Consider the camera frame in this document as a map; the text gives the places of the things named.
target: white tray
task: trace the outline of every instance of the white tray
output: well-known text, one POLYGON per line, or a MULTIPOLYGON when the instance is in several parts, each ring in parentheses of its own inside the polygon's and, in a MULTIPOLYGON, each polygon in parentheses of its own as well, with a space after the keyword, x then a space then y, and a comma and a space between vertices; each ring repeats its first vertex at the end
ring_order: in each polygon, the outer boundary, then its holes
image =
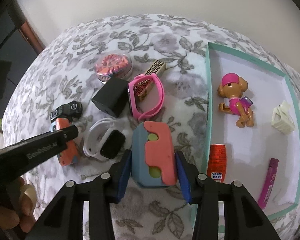
MULTIPOLYGON (((278 171, 269 201, 264 209, 269 219, 286 214, 297 206, 300 195, 300 111, 288 77, 274 66, 226 46, 209 43, 207 68, 211 71, 211 90, 206 144, 226 145, 227 170, 224 183, 240 180, 257 201, 271 158, 279 159, 278 171), (218 111, 221 102, 217 88, 223 75, 236 73, 248 82, 244 96, 253 101, 255 126, 238 128, 238 117, 218 111), (271 126, 273 109, 282 101, 290 105, 296 129, 284 135, 271 126)), ((202 171, 207 169, 206 147, 202 171)), ((219 224, 224 225, 223 203, 219 203, 219 224)))

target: screw head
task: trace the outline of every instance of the screw head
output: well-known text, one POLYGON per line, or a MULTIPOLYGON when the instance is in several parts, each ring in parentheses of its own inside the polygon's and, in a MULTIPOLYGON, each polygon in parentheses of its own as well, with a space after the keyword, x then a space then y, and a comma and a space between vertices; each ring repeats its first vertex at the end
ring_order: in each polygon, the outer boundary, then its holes
POLYGON ((58 113, 57 109, 53 110, 50 114, 50 118, 51 119, 55 118, 57 116, 57 113, 58 113))
POLYGON ((66 183, 66 187, 73 187, 74 186, 74 181, 73 180, 69 180, 67 183, 66 183))
POLYGON ((72 110, 75 110, 77 107, 78 107, 78 105, 76 103, 74 103, 74 104, 71 105, 71 109, 72 110))
POLYGON ((200 173, 200 174, 198 174, 198 179, 199 180, 205 180, 205 179, 207 179, 207 175, 203 174, 203 173, 200 173))
POLYGON ((235 187, 241 187, 241 186, 242 186, 242 182, 241 182, 241 181, 238 181, 238 180, 235 180, 235 181, 233 182, 233 185, 234 185, 235 187))
POLYGON ((109 173, 103 173, 103 174, 101 174, 101 178, 102 179, 109 179, 110 178, 110 174, 109 173))

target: black charger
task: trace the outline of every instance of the black charger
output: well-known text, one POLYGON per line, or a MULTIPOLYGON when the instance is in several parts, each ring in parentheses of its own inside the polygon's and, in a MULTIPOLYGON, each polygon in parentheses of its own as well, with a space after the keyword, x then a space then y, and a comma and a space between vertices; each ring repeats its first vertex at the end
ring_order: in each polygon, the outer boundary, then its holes
POLYGON ((91 101, 102 112, 118 118, 128 102, 128 81, 112 77, 91 101))

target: pink smartwatch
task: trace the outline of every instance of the pink smartwatch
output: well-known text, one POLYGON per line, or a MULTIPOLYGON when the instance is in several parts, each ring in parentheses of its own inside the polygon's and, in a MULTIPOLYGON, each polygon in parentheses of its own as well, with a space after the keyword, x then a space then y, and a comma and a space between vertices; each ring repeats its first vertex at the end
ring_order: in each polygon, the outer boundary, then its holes
POLYGON ((160 111, 160 109, 162 108, 162 106, 163 106, 163 101, 164 101, 163 85, 162 85, 160 79, 158 78, 158 76, 156 74, 154 74, 154 73, 152 73, 151 75, 141 74, 141 75, 136 76, 128 84, 128 94, 129 94, 130 111, 132 113, 132 116, 134 118, 136 118, 138 121, 156 115, 160 111), (159 92, 159 102, 151 110, 149 110, 149 111, 147 111, 145 113, 140 113, 138 111, 137 105, 136 105, 136 99, 135 99, 135 94, 134 94, 134 87, 135 87, 136 84, 138 84, 139 82, 142 82, 144 80, 152 80, 155 83, 155 85, 157 86, 158 92, 159 92))

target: pink pen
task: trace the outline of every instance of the pink pen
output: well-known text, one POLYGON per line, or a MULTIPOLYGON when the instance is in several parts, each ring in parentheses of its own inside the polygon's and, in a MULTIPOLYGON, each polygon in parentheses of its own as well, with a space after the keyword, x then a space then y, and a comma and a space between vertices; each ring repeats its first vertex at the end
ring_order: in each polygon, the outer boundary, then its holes
POLYGON ((258 205, 261 209, 265 209, 267 202, 269 200, 272 187, 274 184, 275 176, 277 174, 279 160, 275 158, 271 158, 268 173, 266 176, 265 183, 263 184, 263 188, 258 200, 258 205))

